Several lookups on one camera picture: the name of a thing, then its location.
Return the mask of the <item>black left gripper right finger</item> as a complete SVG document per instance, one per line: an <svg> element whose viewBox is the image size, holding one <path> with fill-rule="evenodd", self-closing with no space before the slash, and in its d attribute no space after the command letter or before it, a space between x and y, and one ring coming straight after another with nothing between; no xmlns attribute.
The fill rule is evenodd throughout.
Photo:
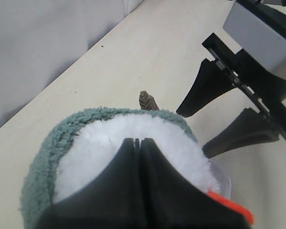
<svg viewBox="0 0 286 229"><path fill-rule="evenodd" d="M151 138L141 142L140 182L149 229L249 229L245 216L186 180Z"/></svg>

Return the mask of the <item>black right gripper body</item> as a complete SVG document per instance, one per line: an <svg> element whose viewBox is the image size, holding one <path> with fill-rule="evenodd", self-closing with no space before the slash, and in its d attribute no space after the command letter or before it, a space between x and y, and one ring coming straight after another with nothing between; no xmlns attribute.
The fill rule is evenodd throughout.
<svg viewBox="0 0 286 229"><path fill-rule="evenodd" d="M229 71L233 89L243 92L286 140L286 80L267 72L245 50L233 53L214 33L202 45Z"/></svg>

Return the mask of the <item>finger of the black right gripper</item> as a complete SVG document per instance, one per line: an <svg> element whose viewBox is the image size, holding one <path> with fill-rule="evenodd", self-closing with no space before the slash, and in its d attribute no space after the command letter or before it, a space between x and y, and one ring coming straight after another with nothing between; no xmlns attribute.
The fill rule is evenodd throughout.
<svg viewBox="0 0 286 229"><path fill-rule="evenodd" d="M220 68L220 62L215 59L204 59L201 62L197 77L188 94L176 110L182 117L191 117L217 97L232 90L229 71Z"/></svg>
<svg viewBox="0 0 286 229"><path fill-rule="evenodd" d="M279 133L271 122L261 112L246 108L226 129L204 144L203 152L207 158L213 158L234 149L278 140Z"/></svg>

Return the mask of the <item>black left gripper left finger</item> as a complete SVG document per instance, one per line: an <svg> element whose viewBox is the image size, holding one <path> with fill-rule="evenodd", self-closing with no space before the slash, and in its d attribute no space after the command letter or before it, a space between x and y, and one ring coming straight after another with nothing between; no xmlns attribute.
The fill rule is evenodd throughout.
<svg viewBox="0 0 286 229"><path fill-rule="evenodd" d="M71 196L51 204L37 229L145 229L138 139L123 140L108 166Z"/></svg>

